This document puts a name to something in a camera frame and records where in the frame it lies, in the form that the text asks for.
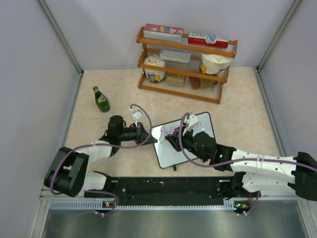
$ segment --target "red and white box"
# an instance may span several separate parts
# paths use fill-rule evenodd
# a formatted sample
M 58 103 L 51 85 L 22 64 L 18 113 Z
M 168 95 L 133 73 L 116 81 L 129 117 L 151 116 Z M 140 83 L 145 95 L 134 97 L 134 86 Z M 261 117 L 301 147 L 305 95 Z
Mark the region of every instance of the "red and white box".
M 146 24 L 143 29 L 144 37 L 175 42 L 182 42 L 183 33 L 184 28 L 173 26 Z
M 188 35 L 188 43 L 193 45 L 211 46 L 226 49 L 229 44 L 229 38 L 207 33 L 190 32 Z

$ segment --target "bottle cap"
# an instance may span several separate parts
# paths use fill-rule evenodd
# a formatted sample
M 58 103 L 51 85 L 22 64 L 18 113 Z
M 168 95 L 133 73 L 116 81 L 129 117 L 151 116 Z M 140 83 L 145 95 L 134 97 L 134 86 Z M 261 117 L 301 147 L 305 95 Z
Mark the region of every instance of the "bottle cap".
M 93 91 L 94 92 L 98 92 L 99 91 L 99 88 L 97 86 L 93 87 Z

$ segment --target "gray floor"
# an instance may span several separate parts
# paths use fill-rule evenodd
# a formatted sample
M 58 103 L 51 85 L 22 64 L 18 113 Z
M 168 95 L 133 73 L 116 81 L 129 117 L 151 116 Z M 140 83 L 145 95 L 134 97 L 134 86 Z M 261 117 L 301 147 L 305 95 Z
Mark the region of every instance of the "gray floor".
M 44 238 L 305 238 L 296 201 L 260 201 L 247 217 L 232 211 L 117 211 L 102 218 L 83 211 L 50 211 Z

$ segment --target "wall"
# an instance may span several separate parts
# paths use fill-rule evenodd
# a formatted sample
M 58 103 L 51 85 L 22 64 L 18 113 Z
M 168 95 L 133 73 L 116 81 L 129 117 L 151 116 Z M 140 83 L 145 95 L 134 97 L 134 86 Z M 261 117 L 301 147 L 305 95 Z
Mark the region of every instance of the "wall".
M 84 69 L 136 67 L 142 25 L 239 40 L 234 65 L 257 66 L 294 0 L 46 0 Z
M 0 8 L 0 237 L 27 237 L 79 75 L 35 0 Z
M 262 76 L 289 155 L 317 159 L 317 1 L 303 1 Z

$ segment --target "metal grate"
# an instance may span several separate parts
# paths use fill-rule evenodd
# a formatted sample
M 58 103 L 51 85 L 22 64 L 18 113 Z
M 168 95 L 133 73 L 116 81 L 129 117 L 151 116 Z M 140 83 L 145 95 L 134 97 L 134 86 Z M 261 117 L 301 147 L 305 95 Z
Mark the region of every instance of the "metal grate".
M 53 200 L 52 210 L 110 210 L 104 208 L 103 201 Z M 223 201 L 223 205 L 210 206 L 117 206 L 116 210 L 236 210 L 234 201 Z

